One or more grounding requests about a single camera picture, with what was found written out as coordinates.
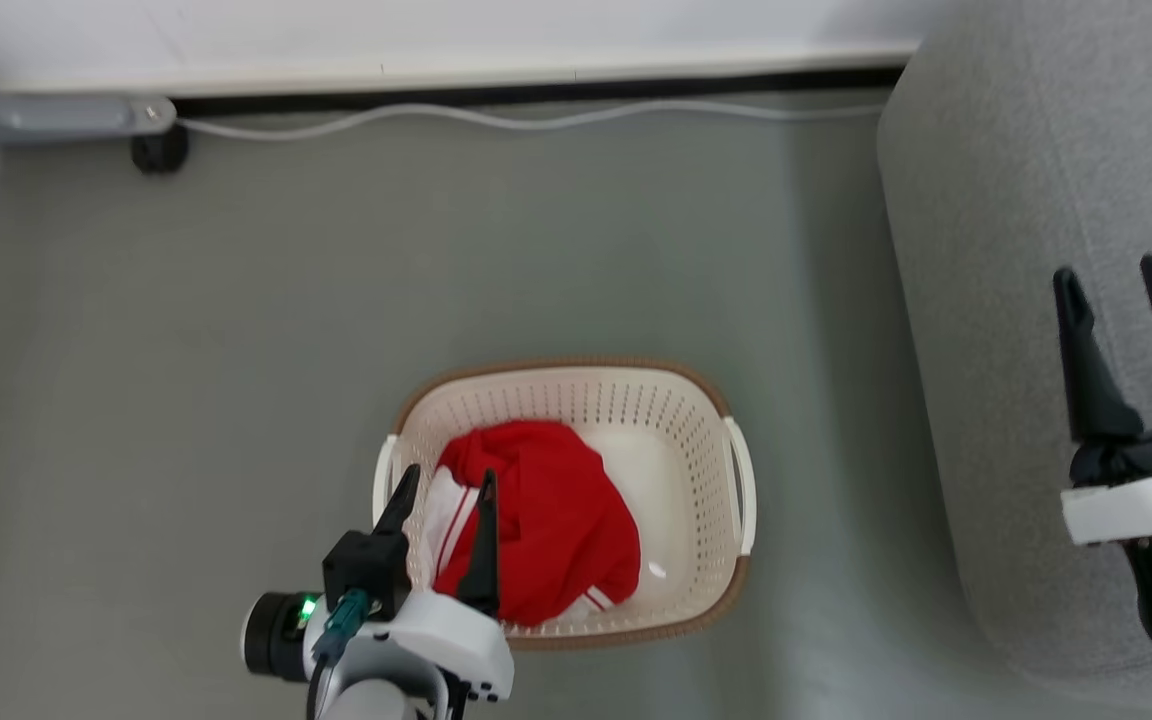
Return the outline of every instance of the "white bracket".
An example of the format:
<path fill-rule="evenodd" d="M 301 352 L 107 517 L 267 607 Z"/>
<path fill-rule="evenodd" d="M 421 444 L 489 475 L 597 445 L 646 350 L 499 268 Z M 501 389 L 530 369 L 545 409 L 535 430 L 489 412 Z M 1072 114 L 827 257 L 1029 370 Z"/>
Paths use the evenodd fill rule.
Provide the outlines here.
<path fill-rule="evenodd" d="M 174 123 L 161 96 L 0 94 L 0 145 L 160 135 Z"/>
<path fill-rule="evenodd" d="M 1152 478 L 1116 487 L 1060 493 L 1064 526 L 1076 544 L 1152 537 Z"/>

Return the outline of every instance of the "gray sofa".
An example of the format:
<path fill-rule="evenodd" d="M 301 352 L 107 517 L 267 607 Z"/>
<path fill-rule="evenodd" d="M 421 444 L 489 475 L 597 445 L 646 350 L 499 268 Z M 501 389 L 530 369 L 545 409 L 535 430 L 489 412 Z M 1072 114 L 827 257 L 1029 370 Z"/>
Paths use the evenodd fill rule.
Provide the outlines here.
<path fill-rule="evenodd" d="M 961 578 L 1016 670 L 1152 707 L 1116 547 L 1071 546 L 1051 275 L 1070 264 L 1152 427 L 1152 0 L 970 3 L 923 45 L 879 164 Z"/>

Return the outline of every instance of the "black cable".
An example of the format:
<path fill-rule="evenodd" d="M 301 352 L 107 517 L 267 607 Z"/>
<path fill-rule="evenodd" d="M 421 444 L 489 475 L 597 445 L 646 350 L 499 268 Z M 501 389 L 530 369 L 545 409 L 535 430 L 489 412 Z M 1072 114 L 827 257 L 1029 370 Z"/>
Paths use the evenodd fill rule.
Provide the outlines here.
<path fill-rule="evenodd" d="M 325 657 L 320 657 L 314 662 L 314 675 L 310 676 L 310 694 L 305 698 L 305 720 L 319 720 L 319 683 L 323 680 L 323 669 L 328 666 Z"/>

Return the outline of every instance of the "basket handle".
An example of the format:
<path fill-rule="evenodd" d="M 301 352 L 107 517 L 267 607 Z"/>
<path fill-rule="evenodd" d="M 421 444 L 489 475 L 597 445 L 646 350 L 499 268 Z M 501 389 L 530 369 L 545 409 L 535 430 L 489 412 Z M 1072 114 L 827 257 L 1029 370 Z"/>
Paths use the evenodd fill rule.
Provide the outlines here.
<path fill-rule="evenodd" d="M 755 462 L 749 456 L 749 445 L 745 433 L 742 433 L 735 418 L 723 418 L 727 424 L 727 437 L 732 441 L 733 454 L 736 455 L 736 475 L 740 475 L 740 516 L 741 516 L 741 555 L 749 555 L 755 550 L 755 532 L 758 530 L 758 491 L 755 491 Z"/>
<path fill-rule="evenodd" d="M 397 435 L 385 438 L 385 445 L 380 446 L 380 457 L 376 460 L 376 477 L 371 480 L 371 526 L 380 523 L 380 514 L 385 511 L 385 503 L 389 502 L 393 488 L 389 487 L 389 478 L 393 477 L 391 468 L 393 464 L 394 446 L 397 445 Z"/>

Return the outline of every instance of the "white wall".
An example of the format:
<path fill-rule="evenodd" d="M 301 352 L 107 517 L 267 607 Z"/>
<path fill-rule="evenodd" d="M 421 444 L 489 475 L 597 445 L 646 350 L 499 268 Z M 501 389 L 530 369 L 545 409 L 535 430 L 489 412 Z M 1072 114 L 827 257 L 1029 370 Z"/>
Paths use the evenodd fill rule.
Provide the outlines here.
<path fill-rule="evenodd" d="M 0 88 L 252 92 L 902 59 L 952 0 L 0 0 Z"/>

